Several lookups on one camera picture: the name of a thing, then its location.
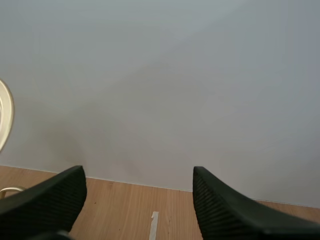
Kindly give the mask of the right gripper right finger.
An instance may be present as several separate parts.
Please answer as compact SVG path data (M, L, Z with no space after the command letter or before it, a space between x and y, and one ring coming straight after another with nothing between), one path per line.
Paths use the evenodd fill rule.
M203 166L193 168L193 206L205 240L318 240L318 223L260 204Z

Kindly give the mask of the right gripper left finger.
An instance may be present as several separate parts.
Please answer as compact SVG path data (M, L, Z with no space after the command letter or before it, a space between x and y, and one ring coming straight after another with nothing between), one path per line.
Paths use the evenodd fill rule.
M0 201L0 238L26 240L45 233L69 233L87 197L85 171L71 167Z

